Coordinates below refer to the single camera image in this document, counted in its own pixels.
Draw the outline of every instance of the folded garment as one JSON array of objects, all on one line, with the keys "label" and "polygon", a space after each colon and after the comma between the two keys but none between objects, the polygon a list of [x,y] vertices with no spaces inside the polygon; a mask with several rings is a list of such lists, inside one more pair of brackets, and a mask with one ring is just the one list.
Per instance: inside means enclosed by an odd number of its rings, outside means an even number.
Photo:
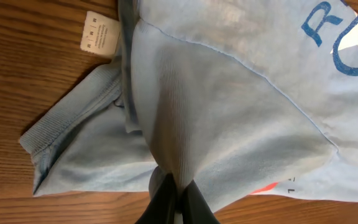
[{"label": "folded garment", "polygon": [[358,15],[344,2],[119,1],[119,18],[111,64],[21,137],[34,195],[153,195],[172,173],[212,211],[267,185],[255,194],[358,202]]}]

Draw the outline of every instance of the white label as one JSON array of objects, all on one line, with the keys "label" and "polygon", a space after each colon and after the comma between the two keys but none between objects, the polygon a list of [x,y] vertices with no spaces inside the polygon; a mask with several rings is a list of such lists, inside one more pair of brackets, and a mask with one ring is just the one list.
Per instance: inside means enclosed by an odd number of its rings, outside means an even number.
[{"label": "white label", "polygon": [[81,50],[112,58],[120,33],[119,22],[96,12],[86,13]]}]

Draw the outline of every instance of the wooden table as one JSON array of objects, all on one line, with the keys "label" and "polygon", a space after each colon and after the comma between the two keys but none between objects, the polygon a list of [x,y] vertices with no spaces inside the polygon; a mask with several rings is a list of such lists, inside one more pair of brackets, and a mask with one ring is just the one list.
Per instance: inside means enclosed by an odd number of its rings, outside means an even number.
[{"label": "wooden table", "polygon": [[[348,1],[358,12],[358,0]],[[70,192],[32,198],[33,166],[19,136],[95,66],[80,50],[86,11],[117,19],[113,0],[0,0],[0,223],[134,223],[148,193]],[[250,196],[222,223],[358,223],[358,203]]]}]

